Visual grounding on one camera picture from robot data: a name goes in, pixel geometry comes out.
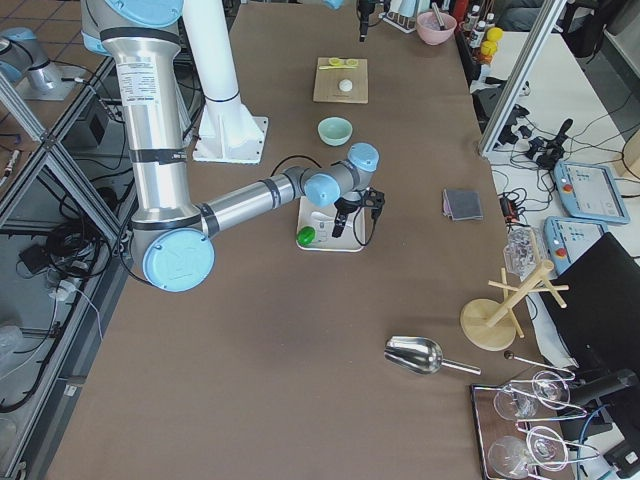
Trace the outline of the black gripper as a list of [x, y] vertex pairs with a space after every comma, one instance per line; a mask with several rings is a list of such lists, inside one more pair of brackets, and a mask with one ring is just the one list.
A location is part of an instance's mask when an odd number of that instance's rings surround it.
[[333, 221], [332, 237], [340, 238], [348, 223], [348, 216], [360, 209], [370, 209], [371, 219], [377, 220], [382, 213], [385, 204], [385, 194], [375, 188], [353, 191], [355, 197], [347, 199], [340, 197], [335, 202], [336, 216]]
[[359, 41], [364, 42], [367, 38], [369, 28], [369, 17], [376, 9], [375, 0], [357, 0], [356, 14], [359, 22]]

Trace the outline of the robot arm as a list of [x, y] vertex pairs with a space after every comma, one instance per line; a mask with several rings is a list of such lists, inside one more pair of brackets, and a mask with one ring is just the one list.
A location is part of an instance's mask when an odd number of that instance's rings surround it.
[[169, 292], [196, 287], [214, 266], [214, 236], [298, 198], [334, 206], [336, 233], [351, 213], [382, 208], [384, 197], [371, 186], [379, 154], [367, 143], [353, 145], [328, 168], [291, 167], [194, 203], [174, 74], [182, 38], [189, 41], [205, 101], [195, 158], [256, 164], [268, 127], [241, 100], [222, 4], [85, 1], [81, 14], [87, 49], [115, 61], [139, 203], [131, 247], [150, 285]]
[[[322, 0], [321, 3], [332, 10], [340, 9], [345, 1], [343, 0]], [[359, 24], [359, 37], [360, 42], [365, 42], [369, 25], [370, 17], [376, 9], [377, 3], [372, 0], [356, 0], [355, 1], [355, 13]]]

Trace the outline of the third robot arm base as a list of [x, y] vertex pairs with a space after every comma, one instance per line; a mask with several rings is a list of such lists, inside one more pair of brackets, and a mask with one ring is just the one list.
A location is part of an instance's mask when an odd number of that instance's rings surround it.
[[26, 27], [1, 32], [1, 73], [26, 100], [63, 101], [74, 85], [62, 80], [63, 71]]

